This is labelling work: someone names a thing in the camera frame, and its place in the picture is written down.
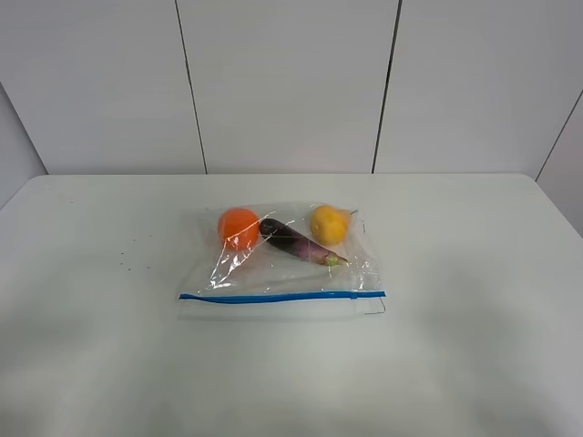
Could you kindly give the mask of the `clear zip bag blue seal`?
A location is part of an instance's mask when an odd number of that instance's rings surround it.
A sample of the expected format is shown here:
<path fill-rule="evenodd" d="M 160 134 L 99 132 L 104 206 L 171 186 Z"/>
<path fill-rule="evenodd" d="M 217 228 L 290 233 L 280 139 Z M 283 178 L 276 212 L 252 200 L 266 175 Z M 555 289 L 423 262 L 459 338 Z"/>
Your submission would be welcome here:
<path fill-rule="evenodd" d="M 245 205 L 260 222 L 277 219 L 318 243 L 310 216 L 320 202 Z M 342 320 L 386 312 L 386 289 L 358 208 L 343 242 L 321 246 L 349 261 L 326 267 L 297 259 L 268 244 L 259 232 L 252 249 L 226 249 L 218 234 L 230 208 L 204 209 L 189 216 L 191 262 L 178 287 L 182 319 L 307 321 Z"/>

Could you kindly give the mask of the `purple eggplant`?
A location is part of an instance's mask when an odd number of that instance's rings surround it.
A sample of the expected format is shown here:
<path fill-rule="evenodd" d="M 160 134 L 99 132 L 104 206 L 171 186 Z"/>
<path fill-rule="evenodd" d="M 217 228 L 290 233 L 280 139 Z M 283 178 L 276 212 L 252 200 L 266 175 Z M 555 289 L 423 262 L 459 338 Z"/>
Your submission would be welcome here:
<path fill-rule="evenodd" d="M 308 239 L 277 219 L 263 219 L 259 225 L 259 232 L 268 244 L 297 259 L 326 267 L 349 265 L 349 261 L 344 257 Z"/>

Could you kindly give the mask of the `yellow pear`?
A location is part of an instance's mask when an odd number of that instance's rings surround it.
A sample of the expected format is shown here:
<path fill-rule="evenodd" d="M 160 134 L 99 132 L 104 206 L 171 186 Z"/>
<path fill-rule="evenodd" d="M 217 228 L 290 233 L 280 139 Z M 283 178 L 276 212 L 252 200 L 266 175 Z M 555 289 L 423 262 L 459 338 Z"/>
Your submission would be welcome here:
<path fill-rule="evenodd" d="M 346 238 L 351 222 L 349 210 L 321 205 L 310 216 L 310 231 L 319 244 L 336 246 Z"/>

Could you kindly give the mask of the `orange fruit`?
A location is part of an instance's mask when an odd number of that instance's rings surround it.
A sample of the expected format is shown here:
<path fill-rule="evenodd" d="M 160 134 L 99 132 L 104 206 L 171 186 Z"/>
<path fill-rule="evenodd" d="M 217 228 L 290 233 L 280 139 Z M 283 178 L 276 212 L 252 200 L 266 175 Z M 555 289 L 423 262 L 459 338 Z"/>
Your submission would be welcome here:
<path fill-rule="evenodd" d="M 230 250 L 252 249 L 259 237 L 260 219 L 247 208 L 230 208 L 219 218 L 217 229 L 223 246 Z"/>

